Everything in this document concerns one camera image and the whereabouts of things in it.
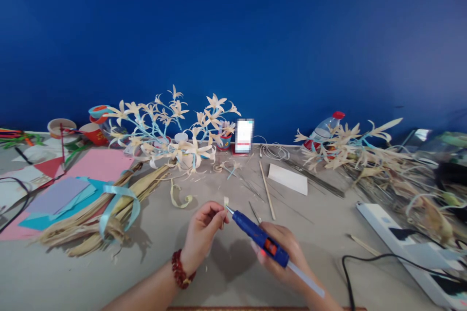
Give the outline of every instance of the person's right hand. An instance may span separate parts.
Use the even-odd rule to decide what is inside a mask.
[[[280,246],[287,251],[292,261],[300,270],[303,271],[310,278],[314,278],[314,275],[308,266],[308,263],[303,255],[302,248],[295,239],[293,233],[284,226],[274,225],[269,222],[262,222],[260,225],[261,229],[265,231],[271,238],[273,238]],[[309,287],[305,282],[302,281],[291,269],[283,268],[273,259],[271,259],[264,250],[262,250],[255,242],[251,242],[251,246],[258,257],[258,261],[261,265],[271,272],[278,280],[289,285],[301,294],[307,292]]]

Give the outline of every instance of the person's left hand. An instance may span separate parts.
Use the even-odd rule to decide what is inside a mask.
[[[211,249],[214,235],[223,228],[222,223],[228,224],[229,217],[224,206],[216,202],[205,203],[191,218],[180,256],[187,276],[191,276],[203,262]]]

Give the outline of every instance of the cardstock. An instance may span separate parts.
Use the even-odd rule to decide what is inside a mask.
[[[19,223],[20,227],[30,228],[32,230],[43,231],[50,227],[52,224],[55,224],[59,221],[69,218],[73,216],[77,212],[81,211],[82,209],[86,208],[88,205],[95,202],[99,197],[102,195],[104,191],[104,185],[107,185],[108,182],[92,180],[90,179],[91,185],[90,187],[95,188],[95,191],[92,195],[88,196],[83,201],[75,204],[72,209],[62,212],[58,217],[51,220],[50,216],[42,216],[42,217],[27,217]]]
[[[131,167],[133,160],[122,150],[90,149],[63,177],[86,176],[99,181],[116,181]]]
[[[303,195],[308,195],[308,179],[303,175],[271,164],[268,178]]]
[[[63,181],[57,181],[45,193],[32,201],[28,206],[28,212],[57,214],[88,185],[89,182],[74,177],[67,177]]]
[[[86,198],[92,196],[96,192],[96,190],[96,187],[88,183],[88,186],[84,190],[82,190],[76,197],[74,197],[67,205],[65,205],[57,214],[49,215],[46,213],[33,212],[31,213],[31,215],[28,216],[28,220],[36,219],[43,216],[47,216],[49,220],[56,220],[68,210],[72,210],[76,204],[81,203]]]
[[[22,212],[6,229],[0,234],[0,241],[19,241],[36,238],[41,234],[40,231],[31,230],[18,224],[28,217],[27,212]]]
[[[51,178],[57,178],[64,174],[62,160],[62,158],[55,158],[40,164],[35,164],[34,167]]]

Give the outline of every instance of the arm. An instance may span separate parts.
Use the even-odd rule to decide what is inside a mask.
[[[187,276],[201,265],[211,249],[214,234],[229,223],[224,207],[216,202],[207,202],[191,218],[185,246],[180,261]],[[165,310],[178,294],[172,263],[169,261],[158,271],[145,278],[103,308],[104,311],[120,310]]]
[[[273,259],[267,256],[264,251],[257,246],[253,241],[251,246],[256,253],[258,261],[268,271],[270,271],[278,280],[288,284],[295,291],[303,296],[310,310],[314,311],[342,311],[342,307],[333,299],[331,294],[326,290],[324,285],[316,278],[311,271],[308,263],[303,255],[303,251],[295,239],[294,235],[286,227],[274,225],[268,222],[262,222],[260,227],[263,231],[267,232],[273,239],[275,239],[281,247],[283,247],[289,254],[290,260],[297,265],[306,275],[315,281],[322,289],[324,289],[324,298],[321,298],[313,290],[308,287],[292,270],[289,268],[282,268]]]

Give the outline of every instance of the red bottle cap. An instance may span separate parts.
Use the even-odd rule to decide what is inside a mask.
[[[335,111],[332,117],[340,120],[345,117],[345,113],[342,113],[340,111]]]

